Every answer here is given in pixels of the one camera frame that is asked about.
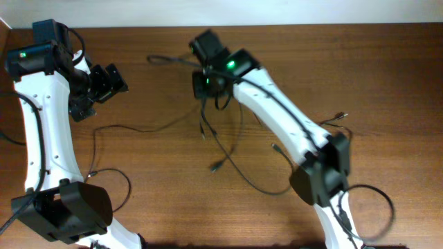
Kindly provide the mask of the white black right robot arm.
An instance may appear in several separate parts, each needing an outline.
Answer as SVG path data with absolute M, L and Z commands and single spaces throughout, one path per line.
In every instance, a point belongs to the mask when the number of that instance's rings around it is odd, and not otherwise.
M 193 74 L 195 97 L 229 95 L 250 109 L 285 146 L 296 168 L 290 187 L 314 207 L 327 248 L 363 248 L 350 214 L 350 141 L 311 121 L 247 50 L 229 51 L 206 30 L 189 43 L 202 67 Z

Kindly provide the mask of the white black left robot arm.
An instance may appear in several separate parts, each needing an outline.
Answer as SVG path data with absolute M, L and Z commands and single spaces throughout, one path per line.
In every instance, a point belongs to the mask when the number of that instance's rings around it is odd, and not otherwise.
M 128 90 L 118 69 L 93 65 L 73 51 L 72 28 L 52 19 L 33 24 L 34 42 L 10 50 L 6 71 L 24 117 L 28 169 L 12 219 L 47 241 L 88 248 L 145 248 L 113 215 L 107 191 L 88 184 L 78 167 L 71 121 L 95 114 L 93 105 Z

